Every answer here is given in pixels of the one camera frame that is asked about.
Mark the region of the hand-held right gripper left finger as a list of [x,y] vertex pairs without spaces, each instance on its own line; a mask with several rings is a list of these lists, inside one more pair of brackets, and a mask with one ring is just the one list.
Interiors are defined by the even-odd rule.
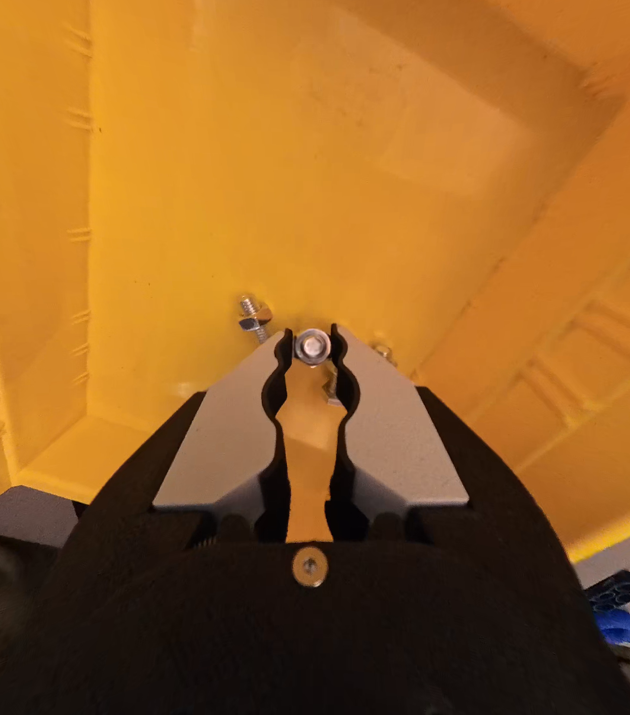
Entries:
[[242,517],[259,541],[284,542],[291,513],[284,433],[293,333],[282,330],[203,396],[153,499],[160,512]]

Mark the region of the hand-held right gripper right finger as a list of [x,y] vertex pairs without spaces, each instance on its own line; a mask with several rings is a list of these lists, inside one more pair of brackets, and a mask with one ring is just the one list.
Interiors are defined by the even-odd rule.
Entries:
[[375,520],[463,508],[469,494],[417,386],[355,334],[334,323],[331,357],[338,426],[325,515],[334,541],[364,541]]

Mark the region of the silver hex bolt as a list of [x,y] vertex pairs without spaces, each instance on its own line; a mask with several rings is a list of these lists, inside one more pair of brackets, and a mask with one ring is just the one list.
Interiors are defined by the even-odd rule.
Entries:
[[327,362],[330,354],[331,338],[323,330],[309,328],[294,338],[293,356],[311,368]]

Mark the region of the yellow plastic bin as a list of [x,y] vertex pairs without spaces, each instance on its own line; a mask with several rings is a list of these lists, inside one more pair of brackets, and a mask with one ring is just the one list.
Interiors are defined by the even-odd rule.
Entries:
[[90,501],[243,293],[630,538],[630,1],[0,1],[0,494]]

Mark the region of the silver bolt with nut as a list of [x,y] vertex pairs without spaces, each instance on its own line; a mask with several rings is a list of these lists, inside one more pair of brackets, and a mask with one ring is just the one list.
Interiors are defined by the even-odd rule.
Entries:
[[337,395],[338,370],[331,360],[324,363],[324,369],[327,379],[322,386],[322,390],[327,401],[327,405],[342,407],[343,405]]
[[270,337],[268,327],[273,320],[271,308],[252,294],[243,294],[239,297],[239,308],[240,329],[254,335],[258,344],[265,344]]

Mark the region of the dark blue holed block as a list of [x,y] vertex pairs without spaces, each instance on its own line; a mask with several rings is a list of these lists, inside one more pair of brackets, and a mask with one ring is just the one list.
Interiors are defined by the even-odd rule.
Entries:
[[630,572],[623,570],[585,589],[594,613],[623,609],[630,604]]

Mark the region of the blue plastic object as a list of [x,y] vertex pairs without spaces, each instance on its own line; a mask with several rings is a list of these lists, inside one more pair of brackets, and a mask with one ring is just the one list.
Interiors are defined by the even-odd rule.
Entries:
[[595,612],[595,622],[605,642],[612,646],[630,643],[630,613],[613,609]]

